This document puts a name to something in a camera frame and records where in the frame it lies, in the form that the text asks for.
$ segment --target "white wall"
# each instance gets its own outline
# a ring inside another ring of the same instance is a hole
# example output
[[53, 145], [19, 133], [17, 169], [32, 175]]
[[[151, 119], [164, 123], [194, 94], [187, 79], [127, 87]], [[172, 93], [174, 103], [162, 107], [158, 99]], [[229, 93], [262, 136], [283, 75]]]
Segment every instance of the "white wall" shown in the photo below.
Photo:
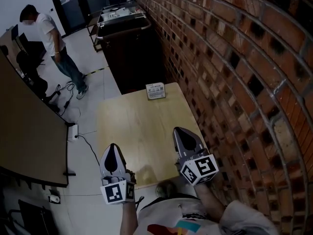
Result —
[[29, 41], [40, 41], [35, 26], [20, 23], [21, 11], [28, 4], [35, 6], [38, 12], [49, 14], [55, 21], [61, 35], [65, 35], [52, 0], [0, 0], [0, 36], [6, 29], [18, 24], [20, 35], [25, 33]]

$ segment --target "wooden desk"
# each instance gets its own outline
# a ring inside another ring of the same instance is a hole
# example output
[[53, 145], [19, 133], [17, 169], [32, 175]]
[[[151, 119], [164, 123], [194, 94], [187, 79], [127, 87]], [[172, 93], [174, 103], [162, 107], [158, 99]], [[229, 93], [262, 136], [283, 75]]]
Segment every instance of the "wooden desk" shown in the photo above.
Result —
[[200, 129], [177, 83], [165, 85], [166, 98], [149, 101], [146, 90], [106, 100], [99, 105], [99, 155], [116, 143], [142, 188], [178, 176], [173, 129]]

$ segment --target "sneaker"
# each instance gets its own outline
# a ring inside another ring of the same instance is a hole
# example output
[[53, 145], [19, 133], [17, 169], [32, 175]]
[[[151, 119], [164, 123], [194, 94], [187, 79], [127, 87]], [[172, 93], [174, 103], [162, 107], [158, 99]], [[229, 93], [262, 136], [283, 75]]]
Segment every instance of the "sneaker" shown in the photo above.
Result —
[[161, 182], [156, 187], [156, 196], [160, 198], [171, 198], [176, 193], [177, 188], [170, 180]]
[[84, 97], [84, 95], [86, 94], [86, 91], [88, 90], [88, 85], [87, 85], [87, 87], [86, 87], [86, 89], [84, 89], [82, 92], [79, 92], [78, 94], [77, 94], [77, 99], [79, 100], [79, 99], [82, 99], [83, 97]]

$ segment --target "tile floor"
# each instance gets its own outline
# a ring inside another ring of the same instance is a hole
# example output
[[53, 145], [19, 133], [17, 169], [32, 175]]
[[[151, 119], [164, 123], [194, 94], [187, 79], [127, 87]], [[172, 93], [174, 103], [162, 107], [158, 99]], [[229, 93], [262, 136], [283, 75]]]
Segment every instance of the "tile floor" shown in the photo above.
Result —
[[[70, 57], [83, 73], [107, 67], [103, 52], [95, 52], [86, 29], [80, 30], [64, 39]], [[54, 92], [58, 84], [64, 85], [69, 80], [60, 73], [50, 57], [45, 56], [45, 66], [38, 68], [39, 75], [45, 79], [49, 88], [47, 95]], [[109, 68], [87, 76], [86, 83], [89, 91], [82, 100], [77, 100], [77, 91], [63, 115], [64, 119], [76, 122], [79, 125], [79, 133], [83, 135], [98, 154], [96, 141], [96, 109], [99, 102], [121, 93], [116, 85]], [[54, 100], [59, 108], [63, 109], [64, 103], [70, 97], [68, 91]], [[119, 234], [122, 217], [121, 205], [106, 205], [100, 191], [100, 171], [90, 147], [82, 138], [76, 141], [68, 139], [67, 161], [68, 168], [76, 173], [75, 177], [69, 177], [67, 188], [57, 188], [61, 195], [61, 204], [54, 205], [47, 201], [49, 189], [42, 189], [40, 185], [32, 184], [30, 190], [25, 182], [17, 186], [15, 182], [4, 189], [5, 205], [7, 211], [19, 209], [18, 199], [28, 203], [45, 206], [53, 212], [55, 223], [61, 235], [103, 235]], [[193, 188], [185, 187], [179, 178], [175, 179], [178, 188], [183, 193], [194, 195]], [[135, 191], [136, 200], [145, 196], [139, 209], [156, 199], [155, 186]], [[14, 218], [22, 224], [18, 214]]]

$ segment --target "black chair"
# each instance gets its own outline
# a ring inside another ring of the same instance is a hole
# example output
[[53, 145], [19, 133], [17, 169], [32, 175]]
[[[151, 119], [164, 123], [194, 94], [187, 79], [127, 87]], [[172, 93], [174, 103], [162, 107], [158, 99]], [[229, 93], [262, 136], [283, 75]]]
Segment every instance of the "black chair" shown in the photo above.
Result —
[[55, 91], [52, 95], [46, 96], [45, 92], [48, 88], [48, 83], [37, 73], [37, 63], [34, 63], [33, 59], [28, 56], [28, 54], [21, 50], [16, 56], [16, 62], [19, 64], [20, 69], [24, 73], [25, 77], [23, 80], [29, 86], [29, 88], [42, 99], [53, 111], [59, 112], [60, 109], [53, 104], [49, 104], [50, 100], [55, 96], [55, 94], [60, 95], [59, 91]]
[[13, 224], [12, 213], [21, 213], [24, 228], [32, 235], [57, 235], [59, 234], [51, 211], [19, 200], [20, 210], [10, 210], [8, 213]]

